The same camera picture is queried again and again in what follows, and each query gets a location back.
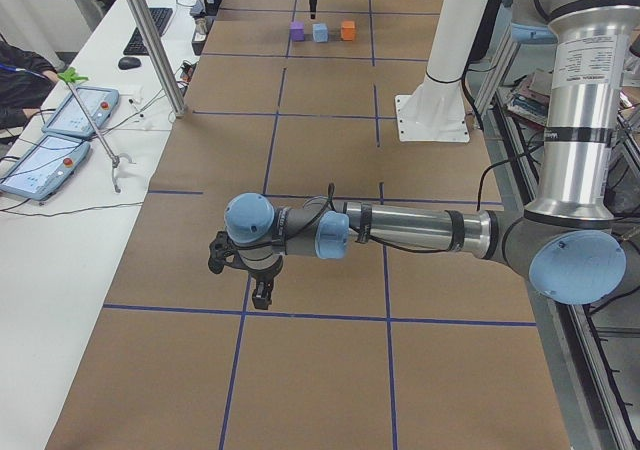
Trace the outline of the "purple foam block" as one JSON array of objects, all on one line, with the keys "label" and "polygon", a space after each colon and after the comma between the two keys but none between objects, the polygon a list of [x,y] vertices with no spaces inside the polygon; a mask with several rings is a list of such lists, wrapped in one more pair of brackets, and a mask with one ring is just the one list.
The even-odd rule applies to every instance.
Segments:
[{"label": "purple foam block", "polygon": [[305,40],[305,25],[302,21],[294,20],[290,23],[289,36],[292,42],[302,42]]}]

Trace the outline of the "light blue foam block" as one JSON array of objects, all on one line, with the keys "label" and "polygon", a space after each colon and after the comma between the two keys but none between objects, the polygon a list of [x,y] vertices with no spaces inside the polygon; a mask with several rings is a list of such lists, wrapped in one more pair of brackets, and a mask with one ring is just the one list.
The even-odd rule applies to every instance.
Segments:
[{"label": "light blue foam block", "polygon": [[326,43],[329,41],[329,30],[325,23],[314,23],[312,25],[312,38],[316,43]]}]

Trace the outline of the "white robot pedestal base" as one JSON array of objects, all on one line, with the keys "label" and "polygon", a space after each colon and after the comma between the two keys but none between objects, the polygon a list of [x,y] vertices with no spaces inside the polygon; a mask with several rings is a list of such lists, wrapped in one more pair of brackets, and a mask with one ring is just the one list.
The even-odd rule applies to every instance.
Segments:
[{"label": "white robot pedestal base", "polygon": [[401,141],[469,141],[462,84],[488,51],[501,1],[443,0],[424,80],[395,97]]}]

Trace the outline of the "green handled reacher grabber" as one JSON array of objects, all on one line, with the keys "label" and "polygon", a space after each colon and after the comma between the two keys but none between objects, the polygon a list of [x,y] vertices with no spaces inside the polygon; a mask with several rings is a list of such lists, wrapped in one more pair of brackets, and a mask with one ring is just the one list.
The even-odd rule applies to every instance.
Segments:
[{"label": "green handled reacher grabber", "polygon": [[85,77],[85,76],[79,75],[77,73],[77,71],[71,66],[69,66],[65,71],[59,72],[57,74],[57,76],[68,87],[68,89],[71,92],[73,98],[78,103],[78,105],[80,107],[80,110],[82,111],[82,113],[84,114],[84,116],[87,119],[88,123],[90,124],[91,128],[93,129],[95,135],[98,137],[102,147],[104,148],[104,150],[106,151],[107,155],[111,159],[111,166],[112,166],[112,168],[111,168],[111,179],[112,179],[112,183],[113,183],[113,186],[114,186],[114,191],[117,194],[119,194],[121,192],[121,188],[120,188],[120,186],[118,184],[118,180],[117,180],[117,176],[116,176],[116,170],[120,166],[122,158],[124,158],[129,164],[134,164],[134,161],[133,161],[132,157],[129,156],[128,154],[126,154],[126,153],[120,153],[120,154],[115,154],[114,153],[114,151],[112,150],[112,148],[110,147],[110,145],[106,141],[104,135],[102,134],[101,130],[98,128],[96,122],[93,120],[92,114],[89,112],[89,110],[86,107],[84,101],[82,100],[81,96],[79,95],[78,91],[76,90],[75,84],[78,83],[78,82],[81,82],[81,81],[87,81],[88,78]]}]

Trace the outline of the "seated person dark clothing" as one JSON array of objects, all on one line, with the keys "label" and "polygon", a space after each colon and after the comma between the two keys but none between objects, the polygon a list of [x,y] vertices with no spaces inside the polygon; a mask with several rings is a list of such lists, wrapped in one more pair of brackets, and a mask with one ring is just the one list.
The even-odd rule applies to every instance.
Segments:
[{"label": "seated person dark clothing", "polygon": [[1,42],[1,128],[23,127],[59,81],[54,66],[36,52]]}]

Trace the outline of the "orange foam block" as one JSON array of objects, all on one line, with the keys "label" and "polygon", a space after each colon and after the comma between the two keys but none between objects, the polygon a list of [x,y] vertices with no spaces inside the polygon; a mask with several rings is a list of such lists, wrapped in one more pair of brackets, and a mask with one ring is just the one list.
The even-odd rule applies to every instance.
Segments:
[{"label": "orange foam block", "polygon": [[342,41],[354,41],[357,27],[353,20],[343,20],[340,25],[340,38]]}]

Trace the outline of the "white side table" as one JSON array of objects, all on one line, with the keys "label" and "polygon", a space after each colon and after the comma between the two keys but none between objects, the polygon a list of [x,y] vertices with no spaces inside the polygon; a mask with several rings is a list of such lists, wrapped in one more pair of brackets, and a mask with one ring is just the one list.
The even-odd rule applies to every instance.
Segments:
[{"label": "white side table", "polygon": [[74,59],[120,100],[105,137],[59,149],[66,180],[43,201],[1,198],[1,445],[42,449],[175,119],[152,62],[122,70],[135,28],[117,0]]}]

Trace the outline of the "lower teach pendant tablet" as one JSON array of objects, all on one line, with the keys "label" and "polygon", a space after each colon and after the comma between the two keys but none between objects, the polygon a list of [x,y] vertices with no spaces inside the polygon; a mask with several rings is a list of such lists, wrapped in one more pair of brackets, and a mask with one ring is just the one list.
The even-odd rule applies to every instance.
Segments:
[{"label": "lower teach pendant tablet", "polygon": [[75,172],[90,148],[86,140],[45,134],[1,177],[1,191],[46,200]]}]

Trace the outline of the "stack of books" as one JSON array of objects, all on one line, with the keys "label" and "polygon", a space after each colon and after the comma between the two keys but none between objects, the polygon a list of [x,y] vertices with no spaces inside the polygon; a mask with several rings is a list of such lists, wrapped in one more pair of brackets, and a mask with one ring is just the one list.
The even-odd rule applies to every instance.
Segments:
[{"label": "stack of books", "polygon": [[550,71],[536,69],[520,79],[510,91],[506,110],[534,125],[547,124],[552,84]]}]

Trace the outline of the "black computer mouse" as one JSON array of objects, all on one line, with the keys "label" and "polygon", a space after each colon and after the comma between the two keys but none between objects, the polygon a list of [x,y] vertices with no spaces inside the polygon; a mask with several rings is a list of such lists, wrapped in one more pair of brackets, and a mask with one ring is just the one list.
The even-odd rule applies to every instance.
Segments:
[{"label": "black computer mouse", "polygon": [[136,68],[139,68],[141,65],[142,65],[141,60],[135,56],[123,56],[122,58],[119,59],[117,64],[118,68],[123,71],[136,69]]}]

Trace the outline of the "aluminium frame rack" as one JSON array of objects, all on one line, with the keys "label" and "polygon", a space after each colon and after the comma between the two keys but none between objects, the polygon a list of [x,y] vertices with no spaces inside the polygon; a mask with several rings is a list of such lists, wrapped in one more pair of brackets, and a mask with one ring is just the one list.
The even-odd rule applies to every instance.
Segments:
[{"label": "aluminium frame rack", "polygon": [[629,289],[631,253],[604,205],[622,63],[623,21],[551,23],[558,38],[536,197],[519,216],[490,219],[486,257],[559,304],[586,306]]}]

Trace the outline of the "aluminium frame post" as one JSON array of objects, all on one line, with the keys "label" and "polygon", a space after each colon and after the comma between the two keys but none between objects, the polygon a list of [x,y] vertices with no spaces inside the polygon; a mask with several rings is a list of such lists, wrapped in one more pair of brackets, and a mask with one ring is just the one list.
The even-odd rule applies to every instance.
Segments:
[{"label": "aluminium frame post", "polygon": [[153,22],[146,0],[126,0],[139,29],[157,78],[169,100],[176,118],[181,118],[186,111],[183,95],[174,78],[167,54]]}]

